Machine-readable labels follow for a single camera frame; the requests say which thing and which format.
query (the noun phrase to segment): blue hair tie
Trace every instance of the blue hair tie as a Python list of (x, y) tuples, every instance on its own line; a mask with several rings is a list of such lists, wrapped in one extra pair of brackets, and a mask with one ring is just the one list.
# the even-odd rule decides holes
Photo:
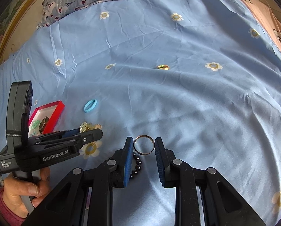
[(96, 99), (92, 99), (92, 100), (88, 101), (87, 104), (85, 104), (85, 106), (84, 106), (84, 112), (87, 113), (87, 112), (93, 110), (93, 108), (96, 106), (96, 103), (97, 103)]

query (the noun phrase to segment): red jewelry box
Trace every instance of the red jewelry box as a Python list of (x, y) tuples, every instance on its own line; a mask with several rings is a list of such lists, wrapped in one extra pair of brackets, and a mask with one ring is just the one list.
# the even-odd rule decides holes
[[(56, 101), (56, 102), (49, 103), (49, 104), (36, 108), (28, 121), (28, 128), (29, 128), (28, 136), (31, 137), (31, 136), (37, 136), (37, 135), (41, 134), (39, 132), (39, 125), (40, 125), (40, 122), (45, 117), (48, 117), (49, 120), (48, 120), (42, 134), (53, 132), (64, 107), (65, 107), (65, 105), (62, 103), (62, 101)], [(37, 121), (40, 121), (37, 124), (37, 127), (32, 128), (33, 123), (37, 122)]]

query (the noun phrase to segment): gold frame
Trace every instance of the gold frame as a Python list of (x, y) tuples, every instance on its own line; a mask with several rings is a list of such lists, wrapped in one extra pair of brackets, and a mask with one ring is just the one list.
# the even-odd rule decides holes
[(10, 37), (12, 36), (14, 30), (16, 29), (18, 23), (20, 22), (20, 20), (22, 19), (22, 17), (24, 16), (24, 14), (26, 13), (26, 11), (28, 10), (28, 8), (35, 2), (36, 0), (27, 0), (23, 3), (23, 5), (21, 6), (21, 9), (17, 12), (17, 14), (15, 15), (13, 21), (9, 24), (9, 26), (7, 27), (7, 30), (4, 34), (4, 38), (0, 44), (0, 64), (2, 63), (2, 55), (4, 53), (5, 47), (7, 46), (7, 43), (10, 40)]

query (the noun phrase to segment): silver screw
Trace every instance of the silver screw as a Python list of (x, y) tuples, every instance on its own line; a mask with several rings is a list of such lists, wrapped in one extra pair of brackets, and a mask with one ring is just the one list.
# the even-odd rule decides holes
[(209, 167), (207, 169), (207, 172), (210, 173), (210, 174), (215, 174), (216, 173), (216, 169), (214, 167)]
[(82, 170), (81, 170), (80, 168), (75, 168), (75, 169), (72, 170), (72, 173), (73, 173), (74, 175), (78, 175), (78, 174), (80, 174), (81, 172), (82, 172)]
[(182, 161), (179, 160), (179, 159), (175, 159), (175, 160), (173, 160), (173, 164), (174, 164), (174, 165), (181, 165), (181, 164), (182, 164)]
[(107, 164), (109, 166), (114, 166), (116, 164), (116, 161), (115, 160), (109, 160), (109, 161), (107, 161)]

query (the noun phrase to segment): small trinket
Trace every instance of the small trinket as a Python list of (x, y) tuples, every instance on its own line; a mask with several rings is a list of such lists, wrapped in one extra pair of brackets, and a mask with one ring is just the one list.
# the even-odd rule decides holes
[(158, 69), (164, 69), (164, 70), (168, 70), (170, 69), (170, 67), (168, 65), (165, 65), (165, 64), (161, 64), (157, 67)]
[(48, 123), (49, 121), (49, 118), (47, 116), (45, 116), (45, 118), (41, 121), (40, 125), (39, 125), (39, 132), (42, 134), (45, 127), (46, 127), (46, 124)]
[(36, 131), (33, 131), (29, 136), (30, 136), (30, 137), (36, 136)]
[(80, 128), (79, 128), (80, 133), (87, 132), (87, 131), (90, 131), (90, 130), (91, 130), (91, 123), (88, 124), (87, 122), (83, 122), (80, 125)]
[(31, 128), (32, 128), (32, 129), (36, 129), (36, 127), (37, 127), (39, 124), (40, 124), (40, 121), (39, 121), (39, 120), (32, 121)]

